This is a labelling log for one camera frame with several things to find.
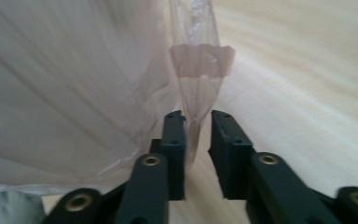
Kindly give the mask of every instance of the plastic wrap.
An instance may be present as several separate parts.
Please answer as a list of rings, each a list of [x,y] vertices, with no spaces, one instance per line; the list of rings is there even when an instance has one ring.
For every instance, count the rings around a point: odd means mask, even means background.
[[[0,0],[0,191],[127,179],[177,103],[161,7]]]
[[[211,1],[175,0],[171,14],[170,52],[186,116],[188,169],[197,154],[202,122],[211,111],[235,51],[220,47]]]

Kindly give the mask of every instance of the wooden surface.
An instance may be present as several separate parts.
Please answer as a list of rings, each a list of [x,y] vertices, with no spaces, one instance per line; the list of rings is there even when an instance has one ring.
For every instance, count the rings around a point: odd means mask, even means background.
[[[237,51],[215,108],[310,187],[358,186],[358,1],[213,2],[222,45]],[[208,119],[170,223],[248,223],[244,202],[222,199],[209,135]]]

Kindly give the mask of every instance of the transparent plastic sheet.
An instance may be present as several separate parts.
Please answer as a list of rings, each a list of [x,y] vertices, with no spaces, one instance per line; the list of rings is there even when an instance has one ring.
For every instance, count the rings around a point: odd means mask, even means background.
[[[177,102],[162,7],[0,0],[0,191],[128,178]]]
[[[194,162],[200,130],[211,111],[235,51],[221,47],[210,0],[171,1],[173,68],[186,116],[186,168]]]

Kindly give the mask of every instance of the plastic bag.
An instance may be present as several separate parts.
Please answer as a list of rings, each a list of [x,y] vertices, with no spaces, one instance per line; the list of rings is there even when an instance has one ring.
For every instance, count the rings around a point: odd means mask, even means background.
[[[197,154],[202,122],[211,111],[235,51],[220,47],[211,1],[172,1],[171,14],[170,52],[186,116],[186,168],[189,169]]]
[[[128,178],[177,103],[161,7],[0,0],[0,191]]]

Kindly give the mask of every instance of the gray fabric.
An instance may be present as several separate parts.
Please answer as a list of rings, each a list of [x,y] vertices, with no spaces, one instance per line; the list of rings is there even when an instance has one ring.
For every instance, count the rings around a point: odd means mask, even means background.
[[[0,192],[0,224],[40,224],[44,217],[40,197],[15,191]]]

